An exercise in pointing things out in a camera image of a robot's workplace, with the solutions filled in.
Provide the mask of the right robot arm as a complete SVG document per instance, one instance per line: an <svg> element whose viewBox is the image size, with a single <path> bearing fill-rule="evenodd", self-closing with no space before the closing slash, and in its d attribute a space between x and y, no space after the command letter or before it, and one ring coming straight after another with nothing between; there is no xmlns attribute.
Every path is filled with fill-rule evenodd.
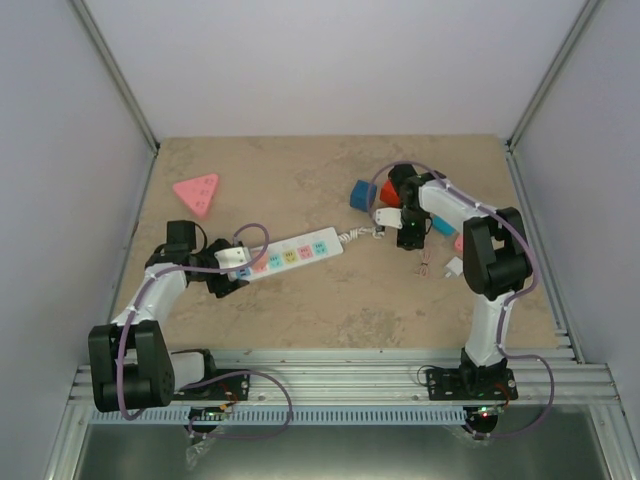
<svg viewBox="0 0 640 480"><path fill-rule="evenodd" d="M457 191L437 172L419 174L399 164L388 178L400 199L396 244L424 246L427 222L438 216L463 237L462 273L476 295L469 338L456 368L431 366L424 385L430 400L511 400L518 397L502 344L510 300L532 275L520 212L495 209Z"/></svg>

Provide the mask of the cyan socket block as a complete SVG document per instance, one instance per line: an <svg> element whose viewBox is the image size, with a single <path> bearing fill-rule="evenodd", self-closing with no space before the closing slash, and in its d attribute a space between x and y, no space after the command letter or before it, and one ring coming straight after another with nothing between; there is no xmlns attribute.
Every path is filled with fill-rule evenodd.
<svg viewBox="0 0 640 480"><path fill-rule="evenodd" d="M444 236L451 236L457 232L453 226L438 216L432 218L432 228Z"/></svg>

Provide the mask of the pink power strip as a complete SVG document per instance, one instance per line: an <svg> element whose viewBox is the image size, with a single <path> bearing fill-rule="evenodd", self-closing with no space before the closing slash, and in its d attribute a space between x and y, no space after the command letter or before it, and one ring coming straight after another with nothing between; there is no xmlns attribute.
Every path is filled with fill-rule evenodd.
<svg viewBox="0 0 640 480"><path fill-rule="evenodd" d="M196 217L204 219L211 208L219 184L219 176L207 174L175 183L173 193Z"/></svg>

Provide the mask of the blue cube socket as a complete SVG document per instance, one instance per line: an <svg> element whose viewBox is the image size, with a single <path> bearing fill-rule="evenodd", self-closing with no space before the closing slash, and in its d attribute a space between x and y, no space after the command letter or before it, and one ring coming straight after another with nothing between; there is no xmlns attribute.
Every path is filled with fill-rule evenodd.
<svg viewBox="0 0 640 480"><path fill-rule="evenodd" d="M357 180L350 197L349 206L352 209L367 213L373 205L377 194L377 186L371 182Z"/></svg>

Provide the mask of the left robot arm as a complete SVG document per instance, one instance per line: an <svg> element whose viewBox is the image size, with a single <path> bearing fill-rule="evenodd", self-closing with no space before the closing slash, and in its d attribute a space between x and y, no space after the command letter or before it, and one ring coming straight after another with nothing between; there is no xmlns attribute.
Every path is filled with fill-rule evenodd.
<svg viewBox="0 0 640 480"><path fill-rule="evenodd" d="M218 390L219 376L207 349L171 353L161 325L175 301L194 282L223 298L246 286L230 275L250 262L238 238L209 243L189 220L170 221L166 240L145 262L143 281L134 298L110 324L94 327L88 336L94 404L100 412L164 407L186 388L195 398L207 399Z"/></svg>

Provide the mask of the small white round charger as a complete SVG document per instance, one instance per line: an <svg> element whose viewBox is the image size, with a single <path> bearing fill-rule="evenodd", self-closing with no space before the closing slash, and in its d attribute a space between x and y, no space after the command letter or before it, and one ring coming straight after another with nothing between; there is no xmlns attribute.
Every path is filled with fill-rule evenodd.
<svg viewBox="0 0 640 480"><path fill-rule="evenodd" d="M444 267L445 277L459 277L463 274L463 261L459 257L452 258Z"/></svg>

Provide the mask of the red cube socket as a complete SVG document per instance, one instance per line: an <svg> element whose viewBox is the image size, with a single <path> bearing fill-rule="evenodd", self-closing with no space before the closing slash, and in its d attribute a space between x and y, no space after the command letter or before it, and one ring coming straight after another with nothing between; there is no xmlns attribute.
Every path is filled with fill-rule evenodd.
<svg viewBox="0 0 640 480"><path fill-rule="evenodd" d="M399 208L400 198L390 180L387 180L380 189L379 200L388 207Z"/></svg>

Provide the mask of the white power strip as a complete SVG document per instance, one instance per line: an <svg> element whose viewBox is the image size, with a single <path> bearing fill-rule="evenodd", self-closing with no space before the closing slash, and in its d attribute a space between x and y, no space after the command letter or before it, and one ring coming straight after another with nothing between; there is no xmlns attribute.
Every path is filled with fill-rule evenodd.
<svg viewBox="0 0 640 480"><path fill-rule="evenodd" d="M232 280L253 282L341 255L343 251L335 228L328 227L273 242L258 262L228 276Z"/></svg>

